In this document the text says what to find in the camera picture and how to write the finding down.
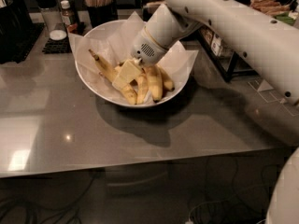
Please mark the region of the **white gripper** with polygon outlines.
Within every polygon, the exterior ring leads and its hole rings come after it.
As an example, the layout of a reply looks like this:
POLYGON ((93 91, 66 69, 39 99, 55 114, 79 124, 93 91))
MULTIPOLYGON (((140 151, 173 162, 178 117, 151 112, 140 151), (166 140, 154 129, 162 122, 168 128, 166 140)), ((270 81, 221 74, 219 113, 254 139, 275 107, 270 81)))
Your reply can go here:
POLYGON ((121 65, 112 86, 122 90, 142 73, 140 61, 144 65, 156 64, 176 42, 200 27, 199 21, 183 17, 167 5, 160 5, 136 35, 130 50, 134 58, 121 65))

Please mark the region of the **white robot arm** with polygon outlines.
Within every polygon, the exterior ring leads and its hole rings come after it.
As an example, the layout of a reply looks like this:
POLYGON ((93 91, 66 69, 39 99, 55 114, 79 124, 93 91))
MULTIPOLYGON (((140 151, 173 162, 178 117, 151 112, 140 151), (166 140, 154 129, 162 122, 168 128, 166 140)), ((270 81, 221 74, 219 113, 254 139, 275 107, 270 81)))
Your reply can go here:
POLYGON ((129 54, 155 64, 206 25, 292 105, 299 105, 299 30, 235 0, 165 0, 129 40, 129 54))

